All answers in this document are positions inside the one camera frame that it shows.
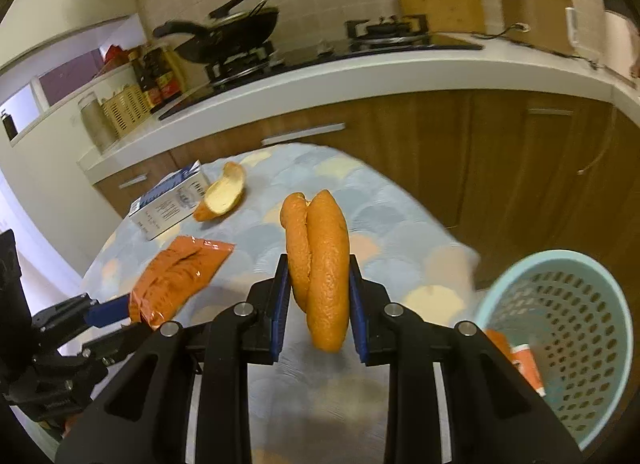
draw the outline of jar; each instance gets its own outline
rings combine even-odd
[[[118,140],[118,133],[113,123],[102,111],[94,92],[81,98],[78,107],[86,133],[102,154]]]

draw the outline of cabinet door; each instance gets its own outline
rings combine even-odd
[[[168,173],[177,170],[168,152],[155,155],[99,181],[95,187],[121,217],[126,217],[131,203],[150,190]]]
[[[485,286],[525,256],[556,247],[596,158],[610,105],[570,96],[476,91],[468,176],[454,234],[481,256]]]
[[[602,156],[584,174],[575,205],[551,243],[600,261],[625,292],[633,290],[627,300],[640,306],[640,129],[615,112]]]
[[[386,175],[450,227],[458,221],[462,201],[469,124],[469,91],[397,94],[254,121],[171,153],[186,166],[275,143],[332,147]]]
[[[201,137],[171,149],[169,152],[179,167],[187,167],[195,161],[211,163],[220,157],[242,154],[261,148],[264,133],[260,121],[240,125]]]

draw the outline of black gripper frame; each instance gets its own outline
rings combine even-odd
[[[360,359],[390,366],[384,464],[442,462],[434,363],[444,380],[454,464],[582,461],[554,412],[475,324],[441,327],[404,306],[386,313],[385,288],[362,279],[353,255],[350,279]]]
[[[289,295],[281,255],[274,278],[252,285],[246,302],[202,325],[164,323],[82,413],[56,464],[183,463],[196,374],[196,464],[250,464],[247,363],[278,360]]]

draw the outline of perforated basket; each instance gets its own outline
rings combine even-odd
[[[633,355],[631,315],[610,272],[575,251],[536,253],[495,281],[476,323],[530,345],[547,404],[586,448],[618,405]]]
[[[151,115],[138,85],[127,85],[102,103],[102,110],[111,120],[119,137],[124,137]]]

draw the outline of table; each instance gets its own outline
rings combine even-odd
[[[85,274],[82,291],[100,301],[128,293],[147,263],[179,234],[232,242],[236,249],[210,285],[175,317],[185,326],[210,321],[244,300],[254,282],[273,276],[285,252],[279,222],[284,198],[302,191],[310,200],[326,188],[344,213],[351,253],[365,279],[385,285],[392,301],[427,321],[453,325],[470,317],[478,301],[471,285],[476,254],[372,168],[331,148],[293,143],[204,165],[210,181],[227,161],[247,173],[246,198],[233,213],[209,223],[188,217],[151,241],[124,219]],[[103,333],[91,329],[83,337]],[[110,368],[110,375],[115,371]],[[305,316],[290,300],[280,361],[248,371],[254,462],[382,462],[387,380],[388,368],[359,362],[351,331],[337,354],[313,348]],[[189,440],[186,461],[193,462],[194,426]]]

